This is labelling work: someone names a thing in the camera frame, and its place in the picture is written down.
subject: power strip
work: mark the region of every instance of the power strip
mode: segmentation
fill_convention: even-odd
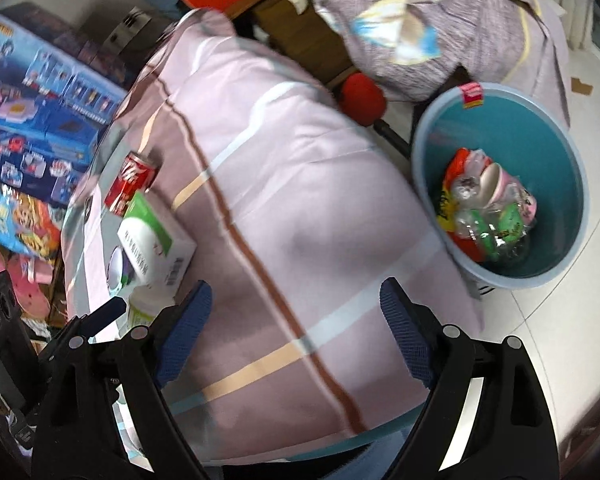
[[[134,7],[105,40],[104,47],[114,54],[120,54],[150,21],[151,17],[146,12]]]

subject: white tile floor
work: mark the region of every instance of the white tile floor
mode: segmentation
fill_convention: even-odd
[[[559,442],[600,395],[600,54],[572,52],[569,68],[572,76],[594,87],[590,96],[570,96],[570,133],[589,181],[585,241],[571,267],[552,282],[529,290],[496,290],[480,306],[483,339],[502,341],[513,334],[524,342]],[[407,137],[411,115],[403,107],[390,105],[385,120]],[[462,455],[479,393],[479,384],[472,385],[445,466]]]

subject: wooden drawer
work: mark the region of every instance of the wooden drawer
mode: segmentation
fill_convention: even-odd
[[[270,45],[293,59],[329,88],[355,71],[342,38],[314,11],[312,1],[298,15],[288,0],[264,0],[253,8]]]

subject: silver screw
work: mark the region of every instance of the silver screw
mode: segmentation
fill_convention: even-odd
[[[75,350],[76,348],[80,348],[82,343],[84,343],[82,336],[74,335],[71,339],[69,339],[69,348]]]
[[[451,339],[455,339],[456,337],[460,337],[460,329],[454,325],[446,325],[442,329],[442,333]]]
[[[143,325],[141,326],[136,326],[132,331],[131,331],[131,339],[136,339],[136,340],[140,340],[140,339],[144,339],[149,333],[149,329]]]
[[[511,348],[515,348],[516,350],[522,348],[522,341],[520,341],[520,339],[518,339],[514,335],[507,337],[507,344]]]

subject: blue plastic bin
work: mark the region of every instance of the blue plastic bin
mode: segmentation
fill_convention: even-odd
[[[418,124],[411,160],[416,191],[458,265],[479,283],[531,288],[573,261],[589,216],[589,190],[580,155],[567,130],[513,88],[483,83],[484,104],[465,109],[453,88],[435,99]],[[469,259],[439,227],[435,205],[446,167],[458,148],[483,149],[538,200],[530,253],[491,272]]]

